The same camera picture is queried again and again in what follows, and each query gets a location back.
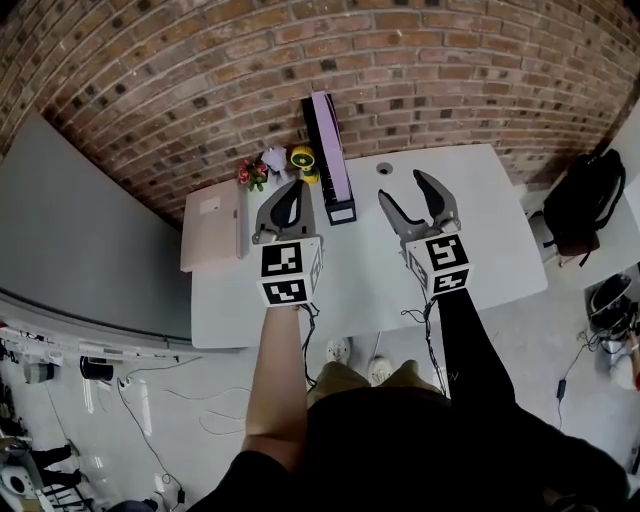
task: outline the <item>brick wall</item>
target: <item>brick wall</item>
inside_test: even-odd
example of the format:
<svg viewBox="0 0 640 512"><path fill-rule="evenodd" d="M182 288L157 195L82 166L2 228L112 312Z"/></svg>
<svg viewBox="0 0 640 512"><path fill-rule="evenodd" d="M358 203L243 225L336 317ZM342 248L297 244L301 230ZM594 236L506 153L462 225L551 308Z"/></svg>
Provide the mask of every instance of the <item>brick wall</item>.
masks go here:
<svg viewBox="0 0 640 512"><path fill-rule="evenodd" d="M624 118L638 29L618 0L24 0L0 148L35 109L179 221L239 159L304 141L297 100L326 89L347 157L491 143L514 183L548 181Z"/></svg>

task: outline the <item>yellow and black object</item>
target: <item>yellow and black object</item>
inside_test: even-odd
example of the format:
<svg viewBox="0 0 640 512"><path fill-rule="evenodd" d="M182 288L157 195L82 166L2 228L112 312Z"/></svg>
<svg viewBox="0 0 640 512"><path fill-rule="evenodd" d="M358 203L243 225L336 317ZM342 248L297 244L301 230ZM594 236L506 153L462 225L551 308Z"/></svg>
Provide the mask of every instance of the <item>yellow and black object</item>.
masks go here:
<svg viewBox="0 0 640 512"><path fill-rule="evenodd" d="M302 171L302 179L309 185L318 183L318 171L313 167L316 163L313 150L309 146L296 146L291 151L291 163Z"/></svg>

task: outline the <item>gray partition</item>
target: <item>gray partition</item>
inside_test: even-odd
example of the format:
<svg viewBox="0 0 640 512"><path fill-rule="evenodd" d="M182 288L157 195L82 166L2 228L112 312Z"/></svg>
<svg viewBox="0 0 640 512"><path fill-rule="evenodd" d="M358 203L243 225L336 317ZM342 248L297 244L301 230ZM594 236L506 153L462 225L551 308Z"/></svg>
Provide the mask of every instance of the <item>gray partition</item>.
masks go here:
<svg viewBox="0 0 640 512"><path fill-rule="evenodd" d="M190 338L180 233L37 114L0 166L0 291L119 329Z"/></svg>

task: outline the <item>white table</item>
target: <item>white table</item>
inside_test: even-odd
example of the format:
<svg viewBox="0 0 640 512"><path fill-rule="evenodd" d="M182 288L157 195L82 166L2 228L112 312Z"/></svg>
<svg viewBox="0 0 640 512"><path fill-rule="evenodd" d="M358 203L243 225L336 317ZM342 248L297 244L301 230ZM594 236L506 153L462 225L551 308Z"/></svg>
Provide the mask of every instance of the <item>white table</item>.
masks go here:
<svg viewBox="0 0 640 512"><path fill-rule="evenodd" d="M376 172L380 162L393 172ZM529 224L507 174L488 144L423 149L347 161L358 220L331 226L320 185L312 186L316 231L324 238L324 270L315 304L321 313L313 341L355 336L415 325L404 309L424 307L418 280L400 253L379 203L389 192L412 219L429 219L424 196L413 178L423 170L456 197L463 240L475 264L469 293L477 309L541 292L547 279ZM273 191L248 195L248 223L254 229L258 208ZM242 261L224 270L193 272L191 329L196 348L256 346L265 307L256 288L258 266L253 247ZM432 311L437 321L438 311ZM301 331L308 331L300 314Z"/></svg>

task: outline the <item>bag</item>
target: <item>bag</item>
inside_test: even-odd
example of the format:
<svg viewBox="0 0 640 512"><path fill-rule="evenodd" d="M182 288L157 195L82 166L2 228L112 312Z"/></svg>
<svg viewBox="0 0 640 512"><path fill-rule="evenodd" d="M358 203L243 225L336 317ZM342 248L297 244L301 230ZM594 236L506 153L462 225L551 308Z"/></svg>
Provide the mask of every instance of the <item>bag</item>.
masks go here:
<svg viewBox="0 0 640 512"><path fill-rule="evenodd" d="M556 244L563 256L586 253L582 267L591 251L600 247L596 231L609 222L625 181L626 172L616 150L603 156L580 155L544 202L544 220L554 237L544 246Z"/></svg>

